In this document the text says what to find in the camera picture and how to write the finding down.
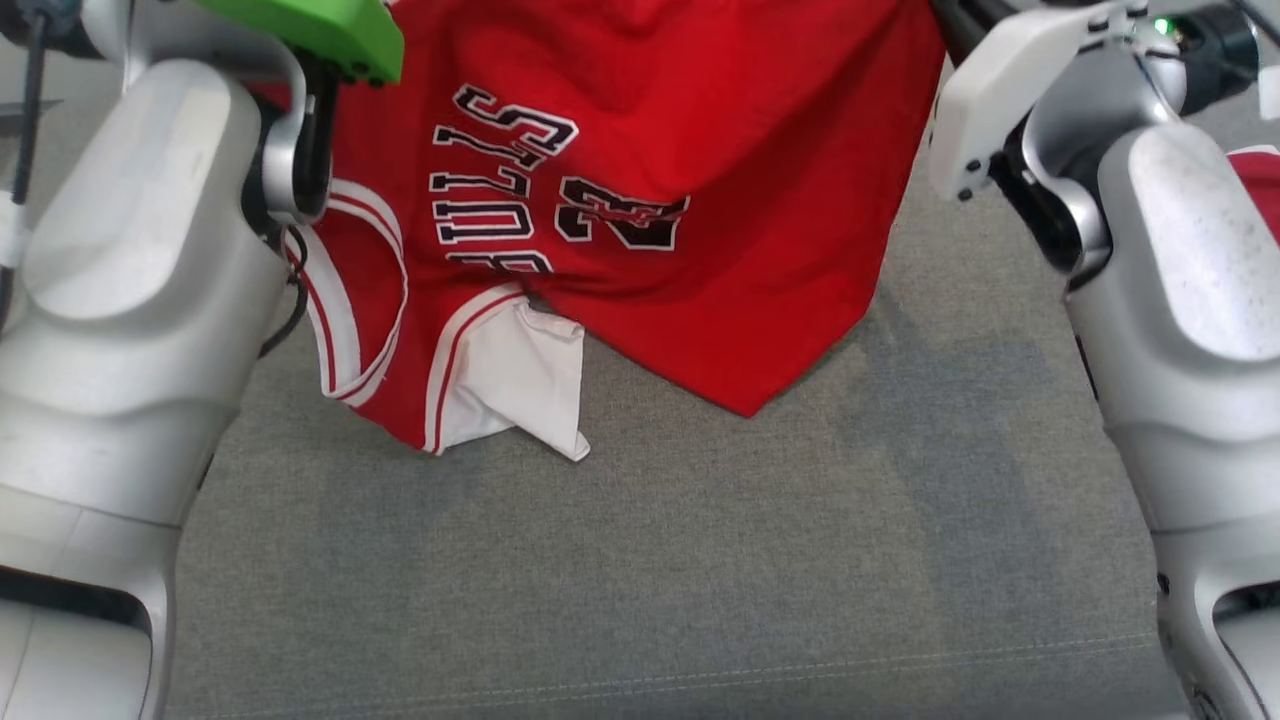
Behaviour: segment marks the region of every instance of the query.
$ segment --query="gray fabric surface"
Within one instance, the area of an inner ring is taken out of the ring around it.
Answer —
[[[1233,114],[1229,146],[1275,135]],[[95,117],[51,114],[46,187]],[[870,316],[754,420],[589,342],[581,465],[408,450],[320,396],[300,332],[191,518],[169,716],[1176,710],[1060,286],[993,191],[916,173]]]

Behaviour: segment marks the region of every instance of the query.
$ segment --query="red cloth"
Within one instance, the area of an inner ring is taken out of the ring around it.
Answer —
[[[401,0],[393,13],[403,82],[344,91],[334,173],[403,225],[407,315],[447,318],[460,300],[445,288],[516,278],[649,370],[751,415],[865,314],[942,65],[928,0]],[[358,223],[317,231],[385,245]],[[398,293],[387,252],[332,255],[380,263],[349,273],[372,288],[383,273]],[[438,338],[402,336],[398,352],[406,342],[430,357]]]

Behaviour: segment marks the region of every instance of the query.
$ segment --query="wire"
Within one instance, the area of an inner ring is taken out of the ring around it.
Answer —
[[[276,347],[280,347],[284,341],[289,340],[293,331],[298,329],[298,325],[302,323],[302,316],[307,314],[307,297],[310,293],[307,292],[307,282],[302,277],[302,270],[307,266],[307,243],[302,240],[302,233],[297,228],[289,228],[288,233],[298,243],[298,261],[293,264],[293,272],[289,274],[289,284],[297,288],[298,295],[293,301],[293,313],[289,314],[289,319],[262,343],[262,348],[257,354],[259,360],[266,357]]]
[[[13,306],[17,279],[18,273],[13,268],[0,268],[0,331],[4,331],[4,325],[9,320],[9,307]]]
[[[36,164],[36,138],[40,132],[40,101],[45,86],[45,45],[49,40],[49,17],[36,13],[31,23],[27,53],[27,87],[22,99],[22,140],[18,145],[18,170],[13,178],[13,204],[26,205],[31,192],[32,168]]]
[[[1146,56],[1148,56],[1148,58],[1156,58],[1158,60],[1178,60],[1179,63],[1183,63],[1183,64],[1188,64],[1188,63],[1192,61],[1192,60],[1188,60],[1185,55],[1180,55],[1178,53],[1166,53],[1165,50],[1147,50],[1143,54]],[[1239,79],[1243,79],[1243,81],[1248,82],[1249,85],[1253,85],[1254,82],[1257,82],[1257,78],[1248,69],[1242,68],[1240,65],[1236,65],[1234,63],[1229,63],[1229,61],[1222,60],[1222,59],[1207,60],[1204,58],[1198,58],[1194,61],[1198,61],[1198,63],[1211,63],[1212,65],[1215,65],[1217,68],[1221,68],[1224,70],[1230,72],[1233,76],[1235,76]]]
[[[40,129],[40,101],[45,86],[45,46],[49,41],[49,15],[36,13],[31,23],[31,36],[27,53],[27,83],[22,97],[22,137],[18,141],[18,168],[13,177],[10,201],[22,208],[31,193],[32,168],[36,164],[36,136]],[[18,210],[19,224],[23,217]],[[13,306],[17,270],[0,266],[0,331],[9,320]]]

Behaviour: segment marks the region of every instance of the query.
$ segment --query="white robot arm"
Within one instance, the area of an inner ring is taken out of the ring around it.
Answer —
[[[1224,4],[975,5],[988,14],[951,23],[969,32],[948,33],[959,69],[929,181],[964,201],[995,179],[1066,275],[1194,715],[1277,717],[1280,247],[1222,150],[1180,119],[1257,78],[1256,31]],[[965,13],[934,6],[943,27]]]

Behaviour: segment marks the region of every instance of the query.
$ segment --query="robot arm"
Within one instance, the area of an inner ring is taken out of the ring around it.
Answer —
[[[963,13],[934,5],[943,23]],[[1068,278],[1156,548],[1158,637],[1206,719],[1280,716],[1280,249],[1222,150],[1180,119],[1257,68],[1226,5],[1007,17],[942,90],[929,159],[942,197],[995,179]]]
[[[0,0],[6,36],[32,3],[65,0]],[[4,720],[163,716],[182,528],[284,288],[283,225],[324,209],[340,68],[398,73],[378,0],[319,23],[310,1],[209,4],[227,17],[87,0],[58,40],[127,85],[33,232],[0,338]],[[259,29],[237,15],[268,6]],[[287,82],[293,106],[237,78]]]

